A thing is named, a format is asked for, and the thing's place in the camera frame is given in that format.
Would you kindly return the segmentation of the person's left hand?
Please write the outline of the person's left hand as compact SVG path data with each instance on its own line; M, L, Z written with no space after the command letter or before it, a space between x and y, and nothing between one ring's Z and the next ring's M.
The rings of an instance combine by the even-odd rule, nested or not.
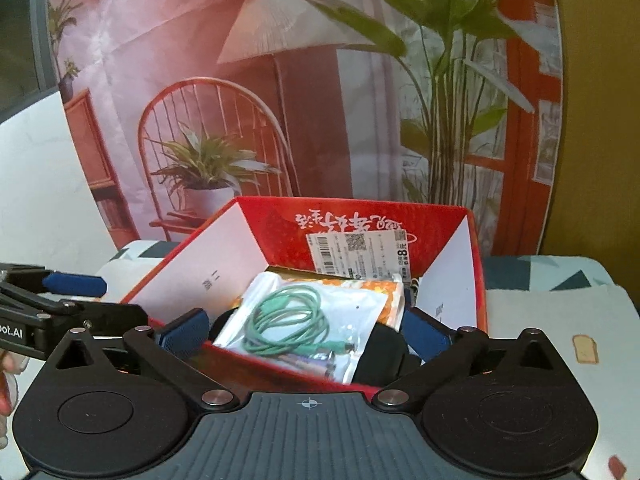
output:
M25 367L25 359L6 350L1 351L0 372L0 448L8 445L8 417L17 406L17 376Z

